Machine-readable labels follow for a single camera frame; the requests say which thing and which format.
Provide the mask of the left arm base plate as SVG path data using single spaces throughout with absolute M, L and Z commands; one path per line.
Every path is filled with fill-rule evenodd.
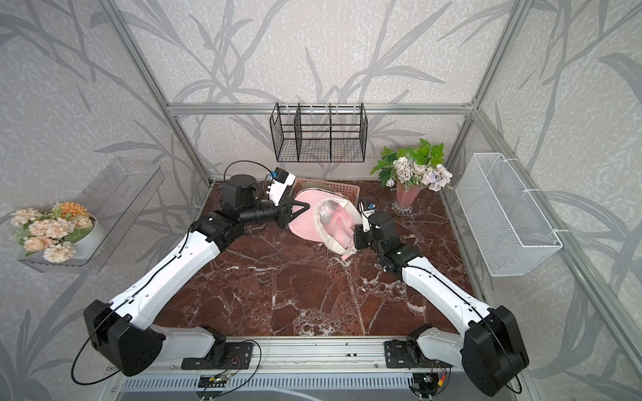
M 215 344 L 203 358 L 182 360 L 182 370 L 247 370 L 252 361 L 254 343 L 235 342 Z

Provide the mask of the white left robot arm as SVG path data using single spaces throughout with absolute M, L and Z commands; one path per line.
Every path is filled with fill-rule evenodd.
M 138 282 L 110 302 L 94 301 L 84 311 L 89 344 L 126 377 L 155 362 L 172 359 L 219 359 L 222 335 L 211 328 L 168 328 L 156 317 L 179 290 L 211 260 L 220 256 L 246 227 L 275 223 L 285 228 L 309 210 L 286 191 L 295 175 L 277 168 L 266 200 L 256 197 L 250 175 L 234 175 L 222 184 L 222 204 L 192 223 L 180 243 Z

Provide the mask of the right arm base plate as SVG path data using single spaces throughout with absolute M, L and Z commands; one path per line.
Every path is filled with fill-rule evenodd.
M 417 343 L 393 339 L 384 342 L 384 354 L 388 369 L 451 368 L 452 365 L 438 359 L 428 359 Z

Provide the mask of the pink baseball cap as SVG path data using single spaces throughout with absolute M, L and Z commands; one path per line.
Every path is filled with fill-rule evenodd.
M 294 198 L 309 209 L 289 223 L 292 234 L 311 242 L 323 243 L 343 260 L 356 254 L 354 233 L 362 216 L 347 198 L 333 192 L 308 188 Z

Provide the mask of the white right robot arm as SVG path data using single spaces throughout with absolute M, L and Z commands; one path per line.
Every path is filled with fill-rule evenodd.
M 483 394 L 496 395 L 528 367 L 529 357 L 516 317 L 506 307 L 490 307 L 458 287 L 421 251 L 404 244 L 385 212 L 363 217 L 354 233 L 358 249 L 370 248 L 387 272 L 419 292 L 456 329 L 426 328 L 410 338 L 417 359 L 462 369 Z

